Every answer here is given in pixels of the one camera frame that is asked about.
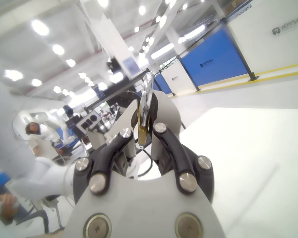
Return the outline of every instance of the yellow floor line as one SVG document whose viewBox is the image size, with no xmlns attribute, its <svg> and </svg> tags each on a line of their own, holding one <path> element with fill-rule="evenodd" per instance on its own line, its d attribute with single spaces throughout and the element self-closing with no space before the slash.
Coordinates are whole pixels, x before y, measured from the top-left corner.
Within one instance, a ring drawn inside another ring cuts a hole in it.
<svg viewBox="0 0 298 238">
<path fill-rule="evenodd" d="M 294 67 L 298 67 L 298 63 L 297 64 L 293 64 L 293 65 L 289 65 L 289 66 L 286 66 L 286 67 L 281 67 L 281 68 L 273 69 L 273 70 L 270 70 L 270 71 L 265 71 L 265 72 L 257 73 L 255 75 L 256 76 L 260 76 L 260 75 L 263 75 L 263 74 L 273 73 L 273 72 L 277 72 L 277 71 L 281 71 L 281 70 L 286 70 L 286 69 L 290 69 L 290 68 L 294 68 Z M 201 88 L 204 88 L 204 87 L 209 87 L 209 86 L 213 86 L 213 85 L 217 85 L 217 84 L 224 84 L 224 83 L 228 83 L 228 82 L 233 82 L 233 81 L 240 80 L 240 79 L 247 78 L 247 77 L 249 77 L 249 76 L 248 75 L 243 75 L 243 76 L 240 76 L 238 78 L 233 78 L 233 79 L 229 79 L 229 80 L 221 80 L 221 81 L 217 81 L 217 82 L 213 82 L 213 83 L 209 83 L 209 84 L 200 85 L 198 87 L 199 87 L 199 89 L 201 89 Z"/>
<path fill-rule="evenodd" d="M 262 79 L 259 78 L 255 81 L 243 82 L 243 83 L 239 83 L 239 84 L 230 84 L 230 85 L 226 85 L 226 86 L 223 86 L 223 87 L 211 88 L 211 89 L 207 89 L 207 90 L 203 90 L 203 91 L 192 92 L 192 93 L 188 93 L 188 94 L 182 94 L 182 95 L 179 95 L 179 96 L 175 95 L 175 96 L 172 96 L 171 98 L 194 95 L 194 94 L 201 94 L 201 93 L 204 93 L 204 92 L 209 92 L 209 91 L 214 91 L 214 90 L 222 90 L 222 89 L 235 87 L 235 86 L 240 86 L 240 85 L 246 85 L 246 84 L 260 83 L 260 82 L 264 82 L 264 81 L 269 81 L 269 80 L 274 80 L 274 79 L 279 79 L 279 78 L 285 78 L 285 77 L 290 77 L 290 76 L 296 76 L 296 75 L 298 75 L 298 72 L 288 73 L 288 74 L 281 74 L 281 75 L 271 76 L 271 77 L 262 78 Z"/>
</svg>

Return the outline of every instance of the gray floor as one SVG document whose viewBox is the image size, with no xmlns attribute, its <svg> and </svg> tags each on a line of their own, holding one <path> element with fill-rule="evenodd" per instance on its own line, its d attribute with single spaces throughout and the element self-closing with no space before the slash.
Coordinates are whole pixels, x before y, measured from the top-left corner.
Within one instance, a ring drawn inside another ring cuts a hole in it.
<svg viewBox="0 0 298 238">
<path fill-rule="evenodd" d="M 187 127 L 214 107 L 298 109 L 298 76 L 172 98 Z"/>
</svg>

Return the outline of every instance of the joyson logo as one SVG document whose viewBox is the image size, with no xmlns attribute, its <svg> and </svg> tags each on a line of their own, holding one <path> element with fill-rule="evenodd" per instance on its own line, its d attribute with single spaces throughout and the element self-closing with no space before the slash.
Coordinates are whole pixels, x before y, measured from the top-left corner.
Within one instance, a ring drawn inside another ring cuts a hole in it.
<svg viewBox="0 0 298 238">
<path fill-rule="evenodd" d="M 200 64 L 200 66 L 201 66 L 201 67 L 205 67 L 205 66 L 207 66 L 207 65 L 210 65 L 210 64 L 213 63 L 213 62 L 214 62 L 214 60 L 213 60 L 213 59 L 210 59 L 210 60 L 207 60 L 207 61 L 205 61 L 204 63 Z"/>
<path fill-rule="evenodd" d="M 274 28 L 272 31 L 273 35 L 280 34 L 281 32 L 284 32 L 284 31 L 288 31 L 291 28 L 296 27 L 297 25 L 298 25 L 298 18 L 294 19 L 288 23 L 285 23 L 282 26 L 278 26 L 278 27 Z"/>
</svg>

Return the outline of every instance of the white table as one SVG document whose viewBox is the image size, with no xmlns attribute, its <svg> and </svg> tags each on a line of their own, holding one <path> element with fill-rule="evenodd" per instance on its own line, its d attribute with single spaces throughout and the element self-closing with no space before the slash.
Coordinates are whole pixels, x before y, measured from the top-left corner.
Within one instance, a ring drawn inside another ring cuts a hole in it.
<svg viewBox="0 0 298 238">
<path fill-rule="evenodd" d="M 298 109 L 213 108 L 180 141 L 213 163 L 227 237 L 298 237 Z"/>
</svg>

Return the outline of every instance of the metal bolt head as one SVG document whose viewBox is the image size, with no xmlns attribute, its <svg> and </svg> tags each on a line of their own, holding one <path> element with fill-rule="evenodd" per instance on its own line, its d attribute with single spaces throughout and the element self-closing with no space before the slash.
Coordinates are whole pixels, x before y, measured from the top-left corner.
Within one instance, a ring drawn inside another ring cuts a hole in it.
<svg viewBox="0 0 298 238">
<path fill-rule="evenodd" d="M 94 174 L 89 181 L 90 191 L 93 194 L 100 193 L 106 186 L 107 177 L 103 173 Z"/>
<path fill-rule="evenodd" d="M 106 144 L 110 145 L 110 143 L 112 142 L 113 138 L 111 138 L 110 136 L 106 139 Z"/>
<path fill-rule="evenodd" d="M 109 238 L 111 231 L 111 223 L 103 214 L 92 216 L 85 225 L 86 238 Z"/>
<path fill-rule="evenodd" d="M 81 172 L 86 170 L 86 168 L 88 167 L 88 164 L 89 164 L 89 159 L 86 157 L 83 157 L 76 162 L 75 168 L 77 171 Z"/>
<path fill-rule="evenodd" d="M 196 182 L 196 178 L 190 173 L 183 173 L 179 177 L 180 186 L 183 190 L 187 192 L 194 192 L 198 183 Z"/>
<path fill-rule="evenodd" d="M 212 166 L 212 163 L 209 160 L 209 158 L 207 158 L 205 156 L 200 156 L 198 158 L 198 164 L 202 169 L 205 169 L 205 170 L 209 170 L 209 168 L 211 168 L 211 166 Z"/>
<path fill-rule="evenodd" d="M 182 213 L 176 219 L 175 233 L 177 238 L 202 238 L 202 224 L 195 215 Z"/>
<path fill-rule="evenodd" d="M 159 122 L 159 123 L 156 123 L 155 126 L 154 126 L 154 130 L 157 132 L 157 133 L 164 133 L 166 130 L 167 130 L 167 126 L 162 123 L 162 122 Z"/>
<path fill-rule="evenodd" d="M 119 133 L 123 138 L 129 138 L 131 135 L 131 130 L 129 128 L 124 128 Z"/>
</svg>

